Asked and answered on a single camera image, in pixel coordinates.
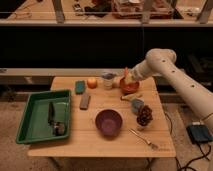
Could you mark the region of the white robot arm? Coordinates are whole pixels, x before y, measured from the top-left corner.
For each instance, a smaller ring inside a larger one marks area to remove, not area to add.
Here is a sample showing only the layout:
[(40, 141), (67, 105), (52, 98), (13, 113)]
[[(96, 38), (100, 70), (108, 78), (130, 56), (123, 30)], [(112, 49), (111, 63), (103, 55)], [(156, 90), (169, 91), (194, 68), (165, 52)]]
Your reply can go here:
[(176, 58), (172, 49), (151, 49), (145, 59), (128, 72), (125, 83), (142, 81), (155, 73), (160, 74), (213, 133), (213, 93), (178, 69), (175, 66)]

